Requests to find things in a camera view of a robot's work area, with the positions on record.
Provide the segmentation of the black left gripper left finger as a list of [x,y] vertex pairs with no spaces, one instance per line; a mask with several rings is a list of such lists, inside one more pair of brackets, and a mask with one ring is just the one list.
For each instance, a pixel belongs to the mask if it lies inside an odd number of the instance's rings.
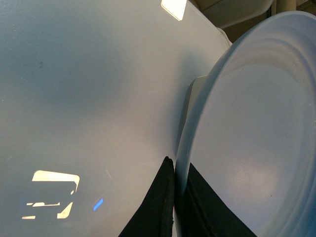
[[121,237],[171,237],[175,171],[165,157],[141,205],[121,231]]

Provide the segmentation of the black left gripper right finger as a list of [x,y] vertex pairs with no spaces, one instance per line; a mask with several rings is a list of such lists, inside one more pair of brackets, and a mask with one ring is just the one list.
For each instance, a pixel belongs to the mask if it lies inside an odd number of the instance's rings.
[[190,164],[181,217],[183,237],[256,236],[219,198]]

